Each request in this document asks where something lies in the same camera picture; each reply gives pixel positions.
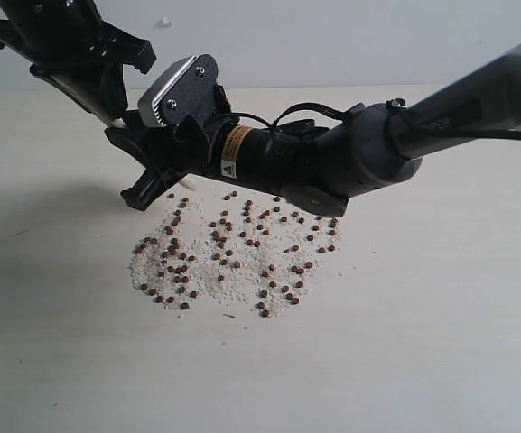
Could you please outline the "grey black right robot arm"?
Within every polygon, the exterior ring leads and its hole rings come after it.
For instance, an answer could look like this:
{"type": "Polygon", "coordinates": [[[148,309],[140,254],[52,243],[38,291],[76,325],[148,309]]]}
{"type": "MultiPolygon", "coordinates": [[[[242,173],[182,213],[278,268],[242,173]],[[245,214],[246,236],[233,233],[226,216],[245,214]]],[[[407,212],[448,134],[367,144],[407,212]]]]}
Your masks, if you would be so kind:
{"type": "Polygon", "coordinates": [[[478,139],[521,141],[521,44],[413,106],[395,98],[339,111],[300,103],[334,119],[240,123],[210,55],[172,64],[108,140],[144,167],[122,192],[145,210],[194,174],[273,194],[314,215],[342,216],[355,196],[407,181],[425,155],[478,139]]]}

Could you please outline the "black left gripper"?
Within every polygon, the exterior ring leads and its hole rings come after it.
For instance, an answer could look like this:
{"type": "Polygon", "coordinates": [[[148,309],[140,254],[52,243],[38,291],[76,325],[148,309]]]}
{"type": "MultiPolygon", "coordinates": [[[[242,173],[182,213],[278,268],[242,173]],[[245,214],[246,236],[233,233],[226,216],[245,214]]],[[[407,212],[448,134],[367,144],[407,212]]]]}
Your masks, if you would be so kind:
{"type": "Polygon", "coordinates": [[[105,126],[128,108],[123,65],[147,73],[156,61],[148,40],[104,21],[93,1],[0,1],[0,50],[9,48],[48,71],[38,78],[105,126]]]}

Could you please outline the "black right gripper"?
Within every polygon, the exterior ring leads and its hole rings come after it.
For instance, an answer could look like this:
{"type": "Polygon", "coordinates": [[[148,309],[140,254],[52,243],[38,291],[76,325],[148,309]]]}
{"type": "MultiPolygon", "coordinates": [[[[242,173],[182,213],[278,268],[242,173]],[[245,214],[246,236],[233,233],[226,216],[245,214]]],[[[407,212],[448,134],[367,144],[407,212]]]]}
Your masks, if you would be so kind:
{"type": "Polygon", "coordinates": [[[121,197],[132,209],[145,211],[186,175],[279,195],[287,175],[287,152],[266,128],[239,123],[223,87],[214,88],[216,108],[203,124],[188,116],[179,125],[144,126],[136,110],[119,131],[119,148],[137,160],[144,172],[121,197]]]}

